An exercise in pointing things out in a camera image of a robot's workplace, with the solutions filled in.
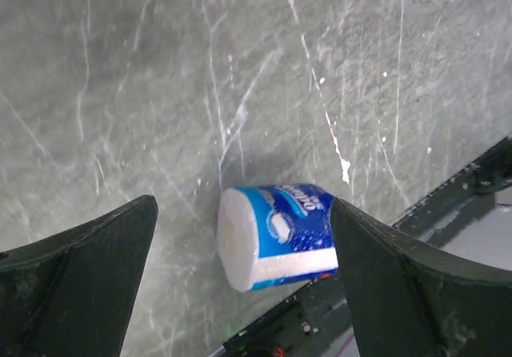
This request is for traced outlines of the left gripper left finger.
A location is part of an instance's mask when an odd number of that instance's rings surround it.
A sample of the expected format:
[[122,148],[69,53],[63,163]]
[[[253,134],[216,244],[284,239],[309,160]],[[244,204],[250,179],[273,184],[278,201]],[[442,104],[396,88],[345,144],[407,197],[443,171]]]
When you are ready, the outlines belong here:
[[158,217],[142,195],[1,253],[3,356],[118,356]]

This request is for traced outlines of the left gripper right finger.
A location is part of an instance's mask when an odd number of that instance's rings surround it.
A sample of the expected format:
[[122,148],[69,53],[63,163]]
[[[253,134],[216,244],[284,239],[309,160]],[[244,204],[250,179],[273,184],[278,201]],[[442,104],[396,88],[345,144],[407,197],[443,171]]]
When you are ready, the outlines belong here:
[[397,231],[350,203],[331,213],[362,356],[509,356],[511,273]]

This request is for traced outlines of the blue roll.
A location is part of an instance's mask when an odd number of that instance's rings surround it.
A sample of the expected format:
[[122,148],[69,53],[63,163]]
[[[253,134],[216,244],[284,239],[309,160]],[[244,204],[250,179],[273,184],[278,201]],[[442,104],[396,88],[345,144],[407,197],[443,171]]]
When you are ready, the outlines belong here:
[[335,274],[333,202],[308,183],[224,190],[217,242],[229,284],[247,292]]

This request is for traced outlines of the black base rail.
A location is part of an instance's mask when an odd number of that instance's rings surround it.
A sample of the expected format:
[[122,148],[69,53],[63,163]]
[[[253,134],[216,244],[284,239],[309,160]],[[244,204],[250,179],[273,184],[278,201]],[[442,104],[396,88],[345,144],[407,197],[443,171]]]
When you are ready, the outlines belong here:
[[[511,141],[503,139],[387,225],[443,250],[461,229],[491,211],[511,184]],[[302,287],[231,337],[222,356],[319,356],[353,329],[341,275],[299,282]]]

